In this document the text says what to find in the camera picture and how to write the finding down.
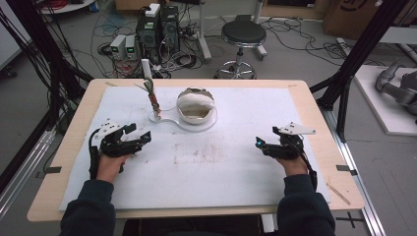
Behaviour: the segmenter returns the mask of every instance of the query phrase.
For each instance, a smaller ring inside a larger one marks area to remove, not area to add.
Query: white paper
[[[175,106],[185,88],[156,88],[162,109]],[[255,147],[256,136],[278,144],[272,126],[302,125],[286,88],[206,88],[217,108],[217,122],[202,133],[187,133],[173,123],[155,124],[148,95],[139,88],[108,88],[75,161],[60,206],[77,198],[89,178],[89,135],[107,119],[136,123],[129,135],[151,131],[151,142],[128,159],[115,181],[116,208],[236,207],[277,205],[283,198],[285,173],[276,160]],[[318,171],[318,192],[329,194],[304,136],[305,152]]]

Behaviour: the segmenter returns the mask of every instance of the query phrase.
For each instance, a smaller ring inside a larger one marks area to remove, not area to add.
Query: gray device
[[[110,49],[115,60],[123,60],[126,56],[126,35],[117,35],[111,42]]]
[[[396,87],[390,84],[390,81],[395,77],[399,67],[404,66],[396,61],[382,71],[375,83],[375,89],[392,96],[409,113],[417,115],[417,71],[403,75],[400,86]]]
[[[126,53],[128,60],[136,61],[138,60],[138,45],[136,43],[136,37],[134,35],[126,36]]]
[[[171,53],[180,50],[178,7],[166,6],[162,8],[161,15],[162,33],[165,42],[165,50]]]

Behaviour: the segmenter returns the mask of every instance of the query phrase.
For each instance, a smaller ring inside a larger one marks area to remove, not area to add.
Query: black stool
[[[226,23],[221,29],[224,41],[239,47],[236,61],[224,63],[214,75],[215,79],[256,79],[254,68],[242,61],[243,48],[261,46],[267,38],[267,32],[260,25],[251,21],[234,21]]]

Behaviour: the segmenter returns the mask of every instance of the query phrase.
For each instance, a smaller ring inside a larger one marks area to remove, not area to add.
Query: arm
[[[96,179],[87,180],[78,198],[68,204],[60,235],[113,235],[115,210],[110,203],[113,182],[127,157],[101,156]]]
[[[305,162],[277,160],[285,169],[285,197],[277,212],[279,235],[334,235],[335,223],[328,203],[314,191]]]

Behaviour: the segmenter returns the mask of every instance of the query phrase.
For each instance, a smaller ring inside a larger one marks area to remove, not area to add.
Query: cardboard box
[[[375,1],[331,0],[323,21],[324,33],[358,39],[377,10]]]
[[[414,5],[414,0],[409,0],[407,5],[405,5],[404,9],[401,11],[401,13],[398,15],[398,17],[395,19],[393,24],[397,26],[399,23],[401,23],[402,19],[407,15],[408,11],[410,11]],[[407,19],[402,23],[403,27],[408,27],[414,20],[417,19],[417,8],[415,8],[411,14],[408,16]]]
[[[263,17],[300,18],[310,20],[322,19],[328,11],[328,0],[316,0],[313,8],[291,7],[264,4],[261,15]]]
[[[148,7],[150,3],[159,3],[159,0],[115,0],[117,10],[139,10]]]

